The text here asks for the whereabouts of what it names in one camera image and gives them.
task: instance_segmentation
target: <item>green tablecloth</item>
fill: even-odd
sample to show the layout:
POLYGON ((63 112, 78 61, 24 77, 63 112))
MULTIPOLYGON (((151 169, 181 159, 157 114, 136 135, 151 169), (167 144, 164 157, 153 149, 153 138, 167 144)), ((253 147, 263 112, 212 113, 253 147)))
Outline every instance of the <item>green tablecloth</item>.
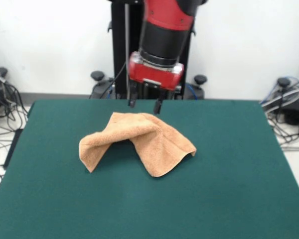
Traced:
POLYGON ((197 147, 161 178, 129 141, 90 174, 79 140, 154 101, 38 101, 0 187, 0 239, 299 239, 299 189, 256 102, 166 101, 197 147))

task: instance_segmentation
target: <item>towel fold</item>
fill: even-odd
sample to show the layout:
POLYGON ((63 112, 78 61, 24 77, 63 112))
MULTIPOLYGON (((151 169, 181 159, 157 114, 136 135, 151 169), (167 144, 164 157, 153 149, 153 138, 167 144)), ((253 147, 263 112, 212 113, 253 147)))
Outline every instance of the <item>towel fold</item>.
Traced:
POLYGON ((113 113, 102 132, 80 141, 80 160, 93 172, 111 144, 126 139, 134 144, 144 167, 153 177, 163 176, 187 154, 196 153, 195 146, 186 137, 153 115, 113 113))

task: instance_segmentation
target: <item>black metal stand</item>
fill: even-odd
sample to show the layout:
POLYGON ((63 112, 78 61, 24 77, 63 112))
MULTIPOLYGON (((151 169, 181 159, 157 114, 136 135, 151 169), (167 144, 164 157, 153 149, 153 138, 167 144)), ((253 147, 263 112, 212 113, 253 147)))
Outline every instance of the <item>black metal stand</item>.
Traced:
MULTIPOLYGON (((112 36, 115 76, 123 64, 129 59, 131 53, 139 49, 143 14, 144 6, 142 0, 112 1, 112 36)), ((180 91, 174 94, 175 99, 182 98, 184 95, 190 40, 191 34, 188 35, 183 53, 179 58, 179 62, 184 65, 184 73, 180 81, 180 91)), ((127 70, 124 69, 115 82, 116 97, 118 99, 126 99, 128 97, 128 81, 126 75, 127 70)), ((160 96, 160 91, 157 88, 144 86, 141 92, 144 91, 146 91, 146 93, 139 94, 139 97, 146 96, 146 99, 157 99, 160 96)))

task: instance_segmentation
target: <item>black knob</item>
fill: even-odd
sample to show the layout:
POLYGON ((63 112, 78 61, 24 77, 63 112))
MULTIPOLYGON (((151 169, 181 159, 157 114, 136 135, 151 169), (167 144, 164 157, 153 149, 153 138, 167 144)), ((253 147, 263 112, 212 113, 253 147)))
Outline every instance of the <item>black knob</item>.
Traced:
POLYGON ((286 88, 290 85, 291 81, 288 79, 288 78, 285 78, 285 77, 281 77, 277 80, 278 82, 278 85, 281 87, 281 88, 286 88))
POLYGON ((91 77, 95 80, 95 81, 101 81, 104 78, 104 73, 102 71, 93 71, 91 73, 91 77))
POLYGON ((5 77, 6 74, 8 73, 8 70, 5 67, 0 67, 0 76, 5 77))
POLYGON ((207 82, 207 77, 204 75, 197 75, 194 77, 194 81, 200 86, 207 82))

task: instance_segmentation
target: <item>cable bundle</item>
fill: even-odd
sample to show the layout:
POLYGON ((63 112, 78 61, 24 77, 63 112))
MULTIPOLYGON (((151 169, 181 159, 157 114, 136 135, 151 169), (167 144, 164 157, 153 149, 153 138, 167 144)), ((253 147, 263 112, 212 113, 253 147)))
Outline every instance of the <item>cable bundle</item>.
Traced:
POLYGON ((269 95, 261 102, 262 107, 264 108, 267 108, 272 103, 279 103, 278 106, 265 109, 265 113, 275 135, 278 138, 281 138, 283 141, 280 144, 283 151, 299 151, 299 147, 285 146, 286 144, 292 143, 299 139, 299 121, 297 121, 296 132, 290 133, 281 127, 282 124, 286 124, 285 121, 281 120, 281 116, 286 113, 284 112, 283 108, 299 100, 299 88, 297 87, 297 85, 299 85, 299 80, 296 80, 297 82, 292 84, 286 90, 284 90, 284 92, 282 92, 281 90, 275 90, 277 87, 277 84, 275 84, 274 88, 271 90, 269 95))
MULTIPOLYGON (((19 91, 4 79, 0 69, 0 122, 2 120, 6 121, 5 126, 0 125, 0 137, 3 135, 9 136, 9 139, 0 139, 0 149, 5 148, 8 152, 14 133, 25 125, 27 114, 28 112, 23 105, 19 91)), ((4 173, 0 173, 0 183, 3 176, 4 173)))

